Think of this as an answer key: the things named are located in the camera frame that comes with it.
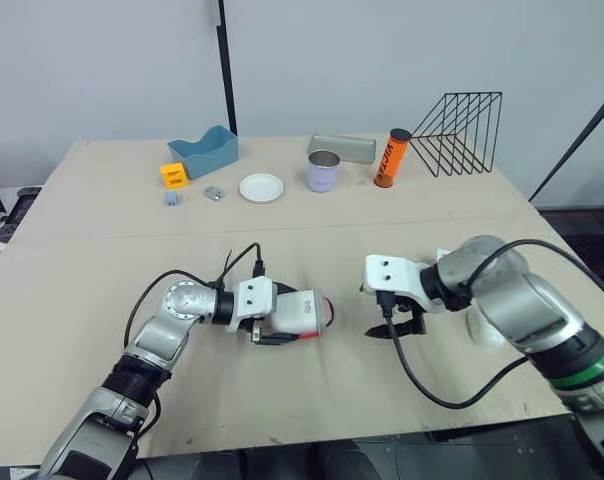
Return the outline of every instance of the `orange can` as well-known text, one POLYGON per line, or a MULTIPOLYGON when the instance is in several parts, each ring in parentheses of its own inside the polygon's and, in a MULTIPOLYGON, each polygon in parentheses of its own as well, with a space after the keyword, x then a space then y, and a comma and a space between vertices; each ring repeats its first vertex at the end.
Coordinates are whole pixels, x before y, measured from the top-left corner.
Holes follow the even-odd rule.
POLYGON ((391 130, 378 173, 375 174, 373 179, 373 183, 378 187, 389 188, 393 186, 393 179, 400 169, 404 153, 409 146, 409 140, 411 140, 411 132, 402 128, 391 130))

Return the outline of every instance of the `blue tray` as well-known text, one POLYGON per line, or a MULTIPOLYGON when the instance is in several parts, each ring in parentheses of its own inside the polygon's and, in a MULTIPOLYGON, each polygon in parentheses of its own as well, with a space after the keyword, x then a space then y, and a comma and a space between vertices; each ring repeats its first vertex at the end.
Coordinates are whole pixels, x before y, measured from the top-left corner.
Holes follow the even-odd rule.
POLYGON ((238 137, 222 125, 209 128, 199 142, 173 140, 167 145, 191 180, 238 160, 238 137))

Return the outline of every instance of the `black pole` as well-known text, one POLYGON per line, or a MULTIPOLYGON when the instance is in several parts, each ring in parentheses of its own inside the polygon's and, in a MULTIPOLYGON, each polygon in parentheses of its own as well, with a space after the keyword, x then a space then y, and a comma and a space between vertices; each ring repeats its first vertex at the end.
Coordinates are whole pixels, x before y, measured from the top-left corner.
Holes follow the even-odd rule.
POLYGON ((595 115, 593 116, 591 121, 589 123, 587 123, 586 127, 584 127, 584 130, 582 130, 580 135, 578 135, 578 138, 576 138, 573 141, 573 143, 571 144, 569 149, 566 151, 566 153, 564 155, 562 155, 562 158, 560 158, 560 161, 558 163, 556 163, 555 167, 553 167, 553 170, 551 170, 551 172, 546 176, 546 178, 540 184, 540 186, 535 190, 535 192, 533 192, 533 195, 531 195, 531 197, 529 198, 529 202, 531 200, 533 200, 538 193, 540 193, 540 190, 542 190, 547 183, 549 183, 549 180, 551 180, 553 175, 555 175, 557 173, 557 171, 560 168, 562 168, 562 165, 564 165, 566 163, 566 161, 569 159, 569 157, 571 155, 573 155, 573 152, 575 152, 578 149, 578 147, 580 145, 582 145, 582 142, 584 142, 584 140, 587 139, 587 137, 591 134, 591 132, 593 130, 595 130, 595 127, 598 126, 598 124, 602 121, 603 118, 604 118, 604 103, 599 108, 599 110, 595 113, 595 115))
POLYGON ((226 111, 229 115, 229 129, 238 134, 235 120, 235 103, 233 101, 233 84, 231 83, 231 59, 229 57, 229 41, 226 36, 226 16, 224 15, 224 0, 218 0, 220 9, 220 25, 218 32, 218 50, 220 51, 220 65, 222 66, 222 81, 224 82, 224 96, 226 98, 226 111))

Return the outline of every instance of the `black wire rack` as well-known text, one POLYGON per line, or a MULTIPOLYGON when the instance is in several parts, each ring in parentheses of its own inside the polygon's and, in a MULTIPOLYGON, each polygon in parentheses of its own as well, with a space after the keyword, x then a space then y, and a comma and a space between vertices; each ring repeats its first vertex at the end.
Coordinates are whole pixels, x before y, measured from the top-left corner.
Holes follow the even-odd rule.
POLYGON ((501 112, 502 92, 445 93, 411 145, 435 177, 490 172, 501 112))

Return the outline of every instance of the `gray floor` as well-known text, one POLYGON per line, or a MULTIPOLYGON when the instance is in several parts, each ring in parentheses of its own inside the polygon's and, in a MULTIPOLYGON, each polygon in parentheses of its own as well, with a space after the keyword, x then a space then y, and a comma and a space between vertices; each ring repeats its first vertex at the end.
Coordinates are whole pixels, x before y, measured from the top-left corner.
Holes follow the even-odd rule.
MULTIPOLYGON (((357 439, 382 480, 595 480, 586 457, 573 435, 568 416, 526 422, 490 432, 477 433, 446 443, 424 434, 357 439)), ((253 449, 249 479, 306 480, 283 467, 303 471, 303 446, 253 449)), ((156 480, 191 480, 197 455, 147 460, 156 480)), ((130 480, 148 480, 138 468, 130 480)), ((0 469, 0 480, 8 480, 0 469)))

